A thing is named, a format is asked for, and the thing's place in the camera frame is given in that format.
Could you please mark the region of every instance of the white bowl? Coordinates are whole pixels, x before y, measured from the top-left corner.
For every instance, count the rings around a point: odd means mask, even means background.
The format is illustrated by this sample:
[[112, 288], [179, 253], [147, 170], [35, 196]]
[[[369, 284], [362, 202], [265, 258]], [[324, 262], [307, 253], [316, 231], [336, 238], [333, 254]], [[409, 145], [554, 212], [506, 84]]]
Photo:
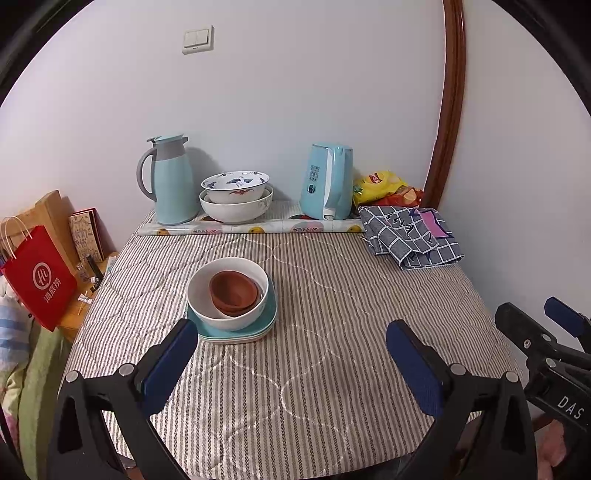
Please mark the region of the white bowl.
[[258, 171], [229, 171], [201, 182], [213, 203], [246, 203], [262, 197], [269, 175]]
[[207, 190], [199, 194], [199, 200], [201, 207], [211, 218], [229, 224], [246, 223], [260, 217], [271, 206], [273, 189], [267, 186], [264, 190], [265, 193], [259, 200], [247, 203], [213, 203]]
[[[238, 317], [229, 317], [220, 312], [212, 302], [209, 281], [218, 272], [233, 270], [253, 279], [262, 292], [261, 301], [250, 312]], [[269, 278], [265, 271], [253, 261], [241, 257], [218, 258], [202, 266], [189, 280], [185, 296], [189, 307], [202, 321], [225, 331], [240, 330], [248, 327], [261, 316], [267, 303]]]

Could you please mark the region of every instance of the wooden door frame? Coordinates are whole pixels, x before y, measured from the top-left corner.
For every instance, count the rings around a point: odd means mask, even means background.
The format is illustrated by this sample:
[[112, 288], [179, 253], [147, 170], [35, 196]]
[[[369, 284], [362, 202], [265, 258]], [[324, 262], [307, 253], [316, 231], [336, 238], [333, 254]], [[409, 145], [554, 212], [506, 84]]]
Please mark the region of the wooden door frame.
[[443, 0], [445, 77], [437, 139], [421, 207], [437, 208], [447, 183], [462, 117], [466, 83], [466, 31], [462, 0]]

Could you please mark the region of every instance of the quilted tablecloth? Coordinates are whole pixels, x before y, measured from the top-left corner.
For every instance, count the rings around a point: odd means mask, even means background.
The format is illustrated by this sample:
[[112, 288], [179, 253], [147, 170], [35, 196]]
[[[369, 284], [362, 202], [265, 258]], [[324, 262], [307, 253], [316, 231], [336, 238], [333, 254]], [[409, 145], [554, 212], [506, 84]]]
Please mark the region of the quilted tablecloth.
[[[134, 235], [105, 277], [66, 371], [92, 377], [137, 362], [184, 316], [191, 275], [228, 256], [267, 271], [278, 320], [257, 342], [200, 341], [165, 409], [152, 416], [189, 475], [313, 478], [412, 452], [432, 419], [386, 350], [394, 319], [448, 363], [479, 375], [519, 372], [458, 265], [401, 271], [371, 255], [356, 233]], [[114, 416], [106, 419], [115, 447], [130, 456]]]

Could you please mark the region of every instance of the snack bag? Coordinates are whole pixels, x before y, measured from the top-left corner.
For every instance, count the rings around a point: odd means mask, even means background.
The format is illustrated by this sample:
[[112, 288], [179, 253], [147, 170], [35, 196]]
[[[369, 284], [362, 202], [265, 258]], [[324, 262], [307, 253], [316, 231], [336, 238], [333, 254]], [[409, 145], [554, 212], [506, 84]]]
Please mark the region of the snack bag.
[[353, 183], [353, 204], [357, 207], [375, 202], [406, 186], [408, 184], [395, 173], [388, 170], [377, 171]]
[[392, 207], [418, 207], [423, 198], [423, 191], [415, 187], [400, 187], [396, 193], [386, 195], [383, 199], [372, 202], [371, 205], [389, 205]]

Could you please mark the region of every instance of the light switch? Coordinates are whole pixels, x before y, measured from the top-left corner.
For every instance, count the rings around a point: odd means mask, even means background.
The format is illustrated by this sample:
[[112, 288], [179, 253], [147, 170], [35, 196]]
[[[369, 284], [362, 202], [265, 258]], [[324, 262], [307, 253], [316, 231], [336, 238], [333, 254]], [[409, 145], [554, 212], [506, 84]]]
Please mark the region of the light switch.
[[213, 26], [199, 30], [187, 30], [183, 38], [183, 53], [195, 53], [198, 51], [213, 49]]
[[194, 47], [195, 45], [197, 45], [197, 31], [193, 30], [190, 32], [185, 32], [183, 47], [189, 48]]
[[209, 41], [209, 30], [197, 30], [195, 32], [195, 45], [205, 45]]

